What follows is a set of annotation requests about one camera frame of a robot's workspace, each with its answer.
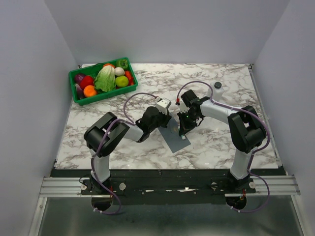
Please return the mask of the grey envelope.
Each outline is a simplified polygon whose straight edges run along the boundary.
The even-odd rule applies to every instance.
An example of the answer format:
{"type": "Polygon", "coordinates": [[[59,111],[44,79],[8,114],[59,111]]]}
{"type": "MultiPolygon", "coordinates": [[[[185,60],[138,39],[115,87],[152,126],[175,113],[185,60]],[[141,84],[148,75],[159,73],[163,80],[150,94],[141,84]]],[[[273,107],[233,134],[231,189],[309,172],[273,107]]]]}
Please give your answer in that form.
{"type": "Polygon", "coordinates": [[[171,120],[168,122],[166,128],[158,128],[159,132],[161,133],[172,153],[176,153],[191,144],[188,138],[183,139],[179,135],[179,128],[179,124],[174,117],[172,117],[171,120]]]}

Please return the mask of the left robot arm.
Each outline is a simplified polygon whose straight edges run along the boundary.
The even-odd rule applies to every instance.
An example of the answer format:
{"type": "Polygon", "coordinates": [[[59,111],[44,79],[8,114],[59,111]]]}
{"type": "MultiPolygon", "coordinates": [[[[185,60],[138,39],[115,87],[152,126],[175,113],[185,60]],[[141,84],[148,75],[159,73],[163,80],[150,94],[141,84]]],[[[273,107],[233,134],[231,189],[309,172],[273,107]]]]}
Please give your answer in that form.
{"type": "Polygon", "coordinates": [[[157,107],[150,106],[135,124],[117,118],[112,112],[106,113],[84,134],[91,153],[91,185],[98,194],[109,189],[109,159],[122,139],[142,143],[157,128],[166,128],[171,115],[162,113],[157,107]]]}

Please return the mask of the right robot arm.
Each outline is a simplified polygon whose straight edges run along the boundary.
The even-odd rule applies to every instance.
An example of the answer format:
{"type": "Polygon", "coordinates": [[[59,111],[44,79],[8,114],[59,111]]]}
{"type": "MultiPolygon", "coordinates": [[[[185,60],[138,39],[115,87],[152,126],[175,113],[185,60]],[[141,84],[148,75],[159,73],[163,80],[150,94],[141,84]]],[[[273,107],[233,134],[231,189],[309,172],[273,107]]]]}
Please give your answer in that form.
{"type": "Polygon", "coordinates": [[[205,117],[214,118],[228,124],[232,142],[236,148],[232,167],[226,181],[227,189],[239,192],[249,179],[253,154],[267,137],[263,122],[259,119],[254,107],[230,107],[209,97],[199,98],[192,90],[186,91],[177,99],[180,111],[179,135],[185,136],[198,127],[198,120],[205,117]]]}

